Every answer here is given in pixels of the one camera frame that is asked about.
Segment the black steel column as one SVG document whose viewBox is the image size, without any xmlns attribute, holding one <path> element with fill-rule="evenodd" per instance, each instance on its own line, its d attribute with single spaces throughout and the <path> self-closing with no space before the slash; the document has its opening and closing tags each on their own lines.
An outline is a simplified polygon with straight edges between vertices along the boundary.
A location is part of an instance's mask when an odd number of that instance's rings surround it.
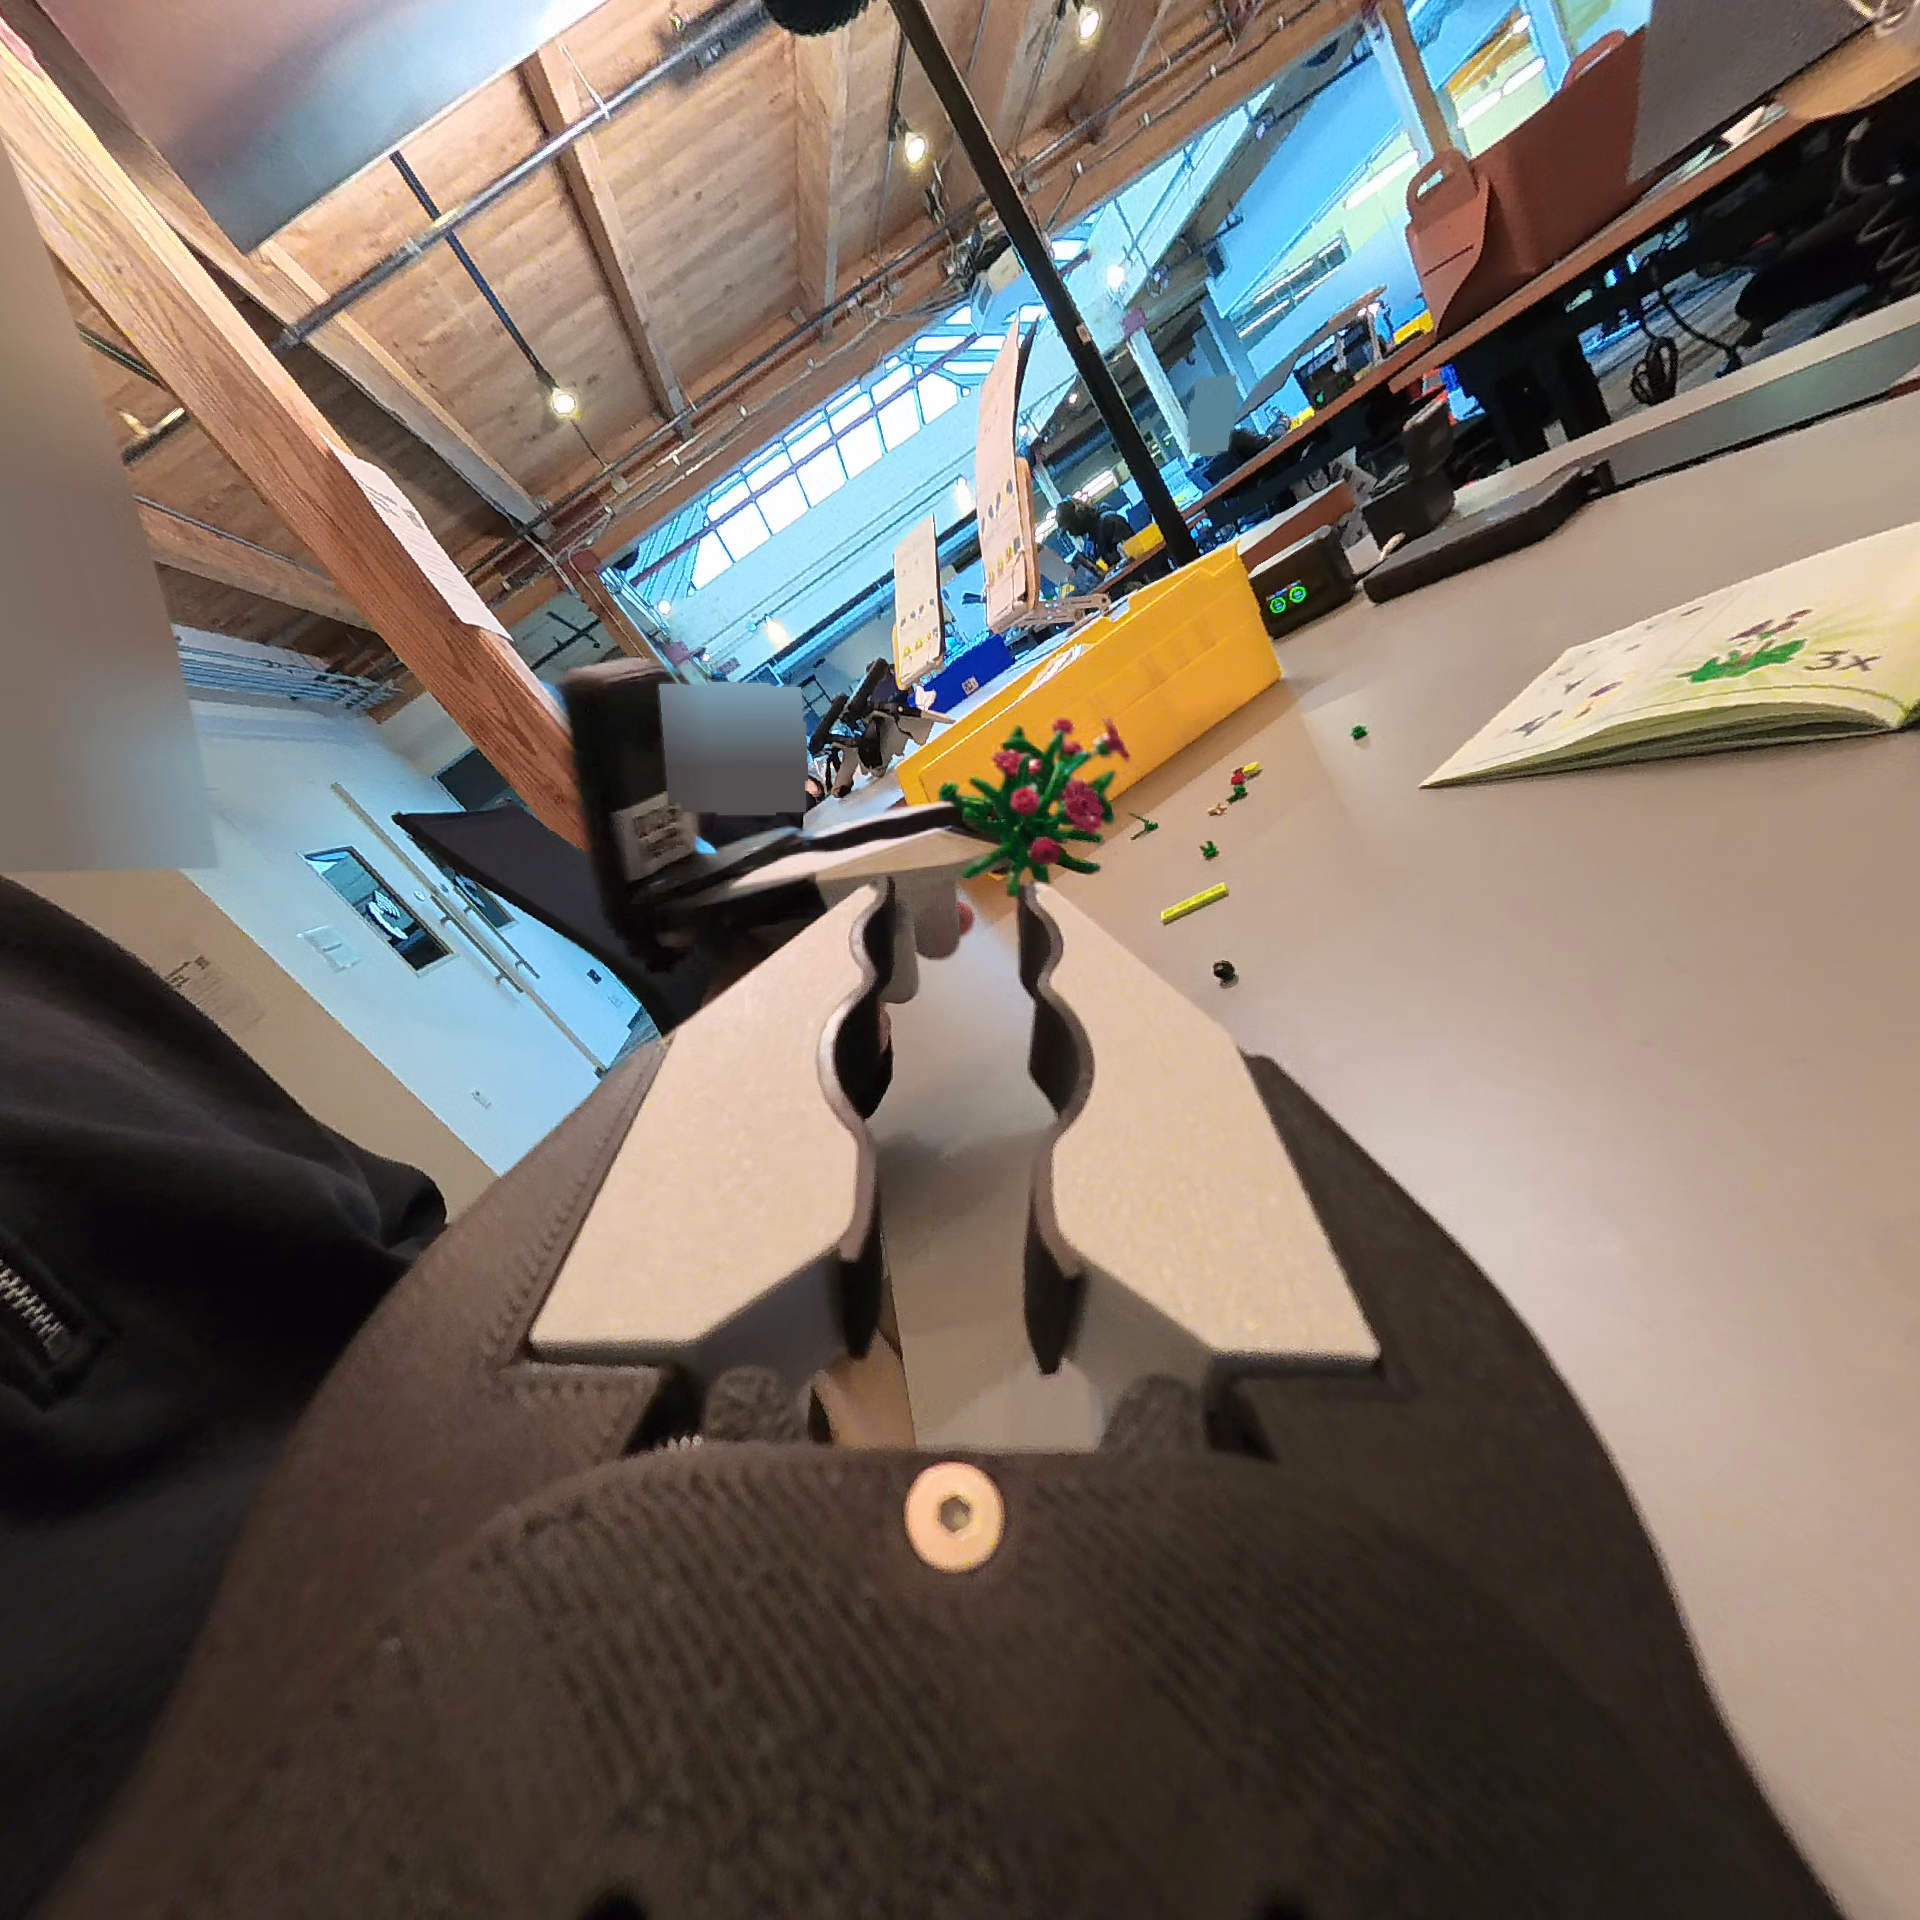
<svg viewBox="0 0 1920 1920">
<path fill-rule="evenodd" d="M 1162 468 L 1146 444 L 1135 418 L 1119 392 L 1117 376 L 1095 342 L 1093 330 L 1076 306 L 1053 261 L 1050 240 L 1027 210 L 1017 181 L 1002 160 L 994 138 L 975 107 L 970 85 L 954 63 L 945 38 L 924 3 L 892 3 L 895 26 L 913 48 L 926 79 L 939 99 L 963 152 L 987 194 L 1009 240 L 1013 243 L 1027 274 L 1035 282 L 1046 315 L 1063 336 L 1063 344 L 1095 405 L 1099 420 L 1108 427 L 1117 455 L 1141 487 L 1149 518 L 1157 524 L 1167 562 L 1179 570 L 1198 559 L 1193 533 L 1167 491 Z"/>
</svg>

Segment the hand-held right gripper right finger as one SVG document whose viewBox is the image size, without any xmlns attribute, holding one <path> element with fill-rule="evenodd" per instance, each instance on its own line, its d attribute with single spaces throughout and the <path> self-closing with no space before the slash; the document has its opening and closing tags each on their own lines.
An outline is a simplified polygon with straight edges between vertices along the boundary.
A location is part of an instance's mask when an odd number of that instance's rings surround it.
<svg viewBox="0 0 1920 1920">
<path fill-rule="evenodd" d="M 1147 1378 L 1222 1408 L 1249 1378 L 1362 1378 L 1374 1332 L 1231 1036 L 1059 886 L 1017 903 L 1031 1175 L 1023 1336 L 1102 1412 Z"/>
</svg>

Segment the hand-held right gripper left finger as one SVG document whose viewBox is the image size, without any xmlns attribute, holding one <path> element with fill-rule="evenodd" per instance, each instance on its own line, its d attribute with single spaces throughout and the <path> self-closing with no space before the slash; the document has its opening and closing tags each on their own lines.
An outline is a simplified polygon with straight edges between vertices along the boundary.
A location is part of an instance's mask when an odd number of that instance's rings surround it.
<svg viewBox="0 0 1920 1920">
<path fill-rule="evenodd" d="M 870 1133 L 893 1071 L 895 890 L 860 880 L 666 1045 L 529 1332 L 534 1359 L 657 1374 L 633 1444 L 750 1364 L 829 1438 L 901 1446 Z"/>
</svg>

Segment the black box with green lights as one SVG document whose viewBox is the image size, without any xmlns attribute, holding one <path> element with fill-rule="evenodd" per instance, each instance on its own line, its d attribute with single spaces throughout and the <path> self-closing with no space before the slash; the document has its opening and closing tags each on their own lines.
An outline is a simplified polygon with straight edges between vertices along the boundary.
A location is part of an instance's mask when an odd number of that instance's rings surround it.
<svg viewBox="0 0 1920 1920">
<path fill-rule="evenodd" d="M 1354 564 L 1335 526 L 1323 526 L 1250 564 L 1249 580 L 1270 639 L 1294 635 L 1314 619 L 1345 607 L 1358 589 Z"/>
</svg>

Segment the black flat panel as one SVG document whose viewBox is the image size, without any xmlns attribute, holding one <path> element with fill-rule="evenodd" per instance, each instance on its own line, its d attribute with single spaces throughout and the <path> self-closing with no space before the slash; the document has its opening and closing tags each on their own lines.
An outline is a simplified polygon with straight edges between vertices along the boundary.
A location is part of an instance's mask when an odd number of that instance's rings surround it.
<svg viewBox="0 0 1920 1920">
<path fill-rule="evenodd" d="M 398 812 L 393 823 L 436 861 L 605 965 L 661 1032 L 700 1012 L 710 986 L 709 968 L 686 954 L 635 954 L 607 918 L 588 853 L 523 806 Z"/>
</svg>

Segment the short printed sign board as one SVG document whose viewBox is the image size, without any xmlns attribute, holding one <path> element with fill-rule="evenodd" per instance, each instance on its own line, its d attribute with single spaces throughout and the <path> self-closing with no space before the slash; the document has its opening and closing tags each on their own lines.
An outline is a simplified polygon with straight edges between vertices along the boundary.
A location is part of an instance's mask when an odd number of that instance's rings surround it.
<svg viewBox="0 0 1920 1920">
<path fill-rule="evenodd" d="M 932 514 L 901 536 L 893 554 L 893 679 L 910 693 L 945 664 L 947 611 L 942 594 L 939 528 Z"/>
</svg>

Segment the black and white machine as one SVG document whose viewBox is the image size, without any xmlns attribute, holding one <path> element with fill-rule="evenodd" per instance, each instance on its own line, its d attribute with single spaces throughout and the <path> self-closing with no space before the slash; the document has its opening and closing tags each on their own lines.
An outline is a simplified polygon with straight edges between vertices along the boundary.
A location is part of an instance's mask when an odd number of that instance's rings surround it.
<svg viewBox="0 0 1920 1920">
<path fill-rule="evenodd" d="M 813 803 L 847 796 L 860 779 L 881 778 L 910 747 L 926 744 L 954 718 L 903 693 L 886 658 L 870 660 L 847 695 L 829 700 L 806 735 L 806 794 Z"/>
</svg>

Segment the black boxy device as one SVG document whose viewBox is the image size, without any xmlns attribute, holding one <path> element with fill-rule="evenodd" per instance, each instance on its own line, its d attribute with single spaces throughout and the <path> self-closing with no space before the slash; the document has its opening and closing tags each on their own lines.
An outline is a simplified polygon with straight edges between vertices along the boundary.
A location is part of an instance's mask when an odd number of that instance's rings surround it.
<svg viewBox="0 0 1920 1920">
<path fill-rule="evenodd" d="M 1386 557 L 1430 534 L 1454 510 L 1449 477 L 1455 423 L 1449 396 L 1428 398 L 1403 426 L 1397 462 L 1361 504 L 1366 534 Z"/>
</svg>

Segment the tall printed sign board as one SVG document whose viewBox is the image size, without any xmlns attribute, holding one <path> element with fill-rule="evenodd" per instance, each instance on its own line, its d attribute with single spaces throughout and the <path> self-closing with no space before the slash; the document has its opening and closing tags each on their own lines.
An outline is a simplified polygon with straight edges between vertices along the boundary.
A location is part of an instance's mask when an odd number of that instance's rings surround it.
<svg viewBox="0 0 1920 1920">
<path fill-rule="evenodd" d="M 1034 487 L 1017 452 L 1017 398 L 1023 339 L 1009 327 L 975 414 L 975 539 L 981 603 L 989 634 L 1006 635 L 1037 602 Z"/>
</svg>

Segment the white paper notice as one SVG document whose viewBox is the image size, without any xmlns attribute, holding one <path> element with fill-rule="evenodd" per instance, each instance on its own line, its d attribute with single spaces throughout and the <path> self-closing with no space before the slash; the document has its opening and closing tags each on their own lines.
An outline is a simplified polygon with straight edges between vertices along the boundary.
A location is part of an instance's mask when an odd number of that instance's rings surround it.
<svg viewBox="0 0 1920 1920">
<path fill-rule="evenodd" d="M 444 607 L 466 628 L 490 634 L 498 639 L 513 639 L 510 630 L 498 622 L 482 594 L 466 580 L 458 562 L 434 536 L 421 517 L 421 510 L 401 490 L 401 485 L 378 464 L 348 450 L 339 450 L 335 462 L 349 474 L 367 504 L 389 526 Z"/>
</svg>

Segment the wooden diagonal beam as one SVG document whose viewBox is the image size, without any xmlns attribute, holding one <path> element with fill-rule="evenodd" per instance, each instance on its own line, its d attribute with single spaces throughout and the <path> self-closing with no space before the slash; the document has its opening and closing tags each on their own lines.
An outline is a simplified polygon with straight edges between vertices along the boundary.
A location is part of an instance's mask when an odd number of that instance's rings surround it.
<svg viewBox="0 0 1920 1920">
<path fill-rule="evenodd" d="M 588 845 L 569 724 L 507 639 L 449 613 L 335 462 L 348 444 L 81 111 L 2 30 L 2 133 L 45 247 L 545 828 Z"/>
</svg>

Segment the brown tote bag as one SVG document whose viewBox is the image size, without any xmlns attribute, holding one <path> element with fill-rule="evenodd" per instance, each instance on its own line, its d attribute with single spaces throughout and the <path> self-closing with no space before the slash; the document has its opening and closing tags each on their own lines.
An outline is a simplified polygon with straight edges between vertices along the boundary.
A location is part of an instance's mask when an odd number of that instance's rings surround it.
<svg viewBox="0 0 1920 1920">
<path fill-rule="evenodd" d="M 1406 191 L 1406 243 L 1438 339 L 1573 254 L 1638 194 L 1646 31 L 1607 31 L 1481 155 L 1441 150 Z"/>
</svg>

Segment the open instruction booklet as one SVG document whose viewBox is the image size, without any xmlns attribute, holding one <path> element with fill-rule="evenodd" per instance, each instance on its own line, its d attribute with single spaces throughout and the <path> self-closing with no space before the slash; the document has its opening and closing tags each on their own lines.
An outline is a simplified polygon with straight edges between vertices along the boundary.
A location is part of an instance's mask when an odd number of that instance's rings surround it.
<svg viewBox="0 0 1920 1920">
<path fill-rule="evenodd" d="M 1425 786 L 1889 735 L 1916 712 L 1911 520 L 1566 648 Z"/>
</svg>

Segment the small dark wall window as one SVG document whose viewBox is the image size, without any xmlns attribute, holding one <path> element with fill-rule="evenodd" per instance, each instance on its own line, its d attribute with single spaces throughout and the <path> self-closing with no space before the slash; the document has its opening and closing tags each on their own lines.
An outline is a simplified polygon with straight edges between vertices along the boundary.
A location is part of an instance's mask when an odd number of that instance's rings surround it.
<svg viewBox="0 0 1920 1920">
<path fill-rule="evenodd" d="M 407 968 L 421 974 L 450 957 L 444 940 L 375 872 L 353 847 L 324 847 L 305 855 L 305 864 L 367 923 L 379 941 Z"/>
</svg>

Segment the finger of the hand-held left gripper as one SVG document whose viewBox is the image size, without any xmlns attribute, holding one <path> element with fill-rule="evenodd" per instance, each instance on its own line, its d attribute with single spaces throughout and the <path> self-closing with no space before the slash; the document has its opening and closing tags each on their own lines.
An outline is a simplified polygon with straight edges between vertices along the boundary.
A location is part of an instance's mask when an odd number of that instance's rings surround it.
<svg viewBox="0 0 1920 1920">
<path fill-rule="evenodd" d="M 981 859 L 993 859 L 994 845 L 975 837 L 971 847 L 963 847 L 956 834 L 931 831 L 922 838 L 906 840 L 901 847 L 874 847 L 817 864 L 813 859 L 781 861 L 767 872 L 753 875 L 753 904 L 770 904 L 778 899 L 793 895 L 803 904 L 835 904 L 862 885 L 881 880 L 922 882 L 924 875 L 942 877 L 957 875 L 974 869 Z"/>
<path fill-rule="evenodd" d="M 956 834 L 963 847 L 975 843 L 975 834 L 964 828 L 963 810 L 956 803 L 901 805 L 860 819 L 835 815 L 822 823 L 806 815 L 799 824 L 766 828 L 701 853 L 695 861 L 693 885 L 747 880 L 793 859 L 821 864 L 874 847 L 893 850 L 931 831 Z"/>
</svg>

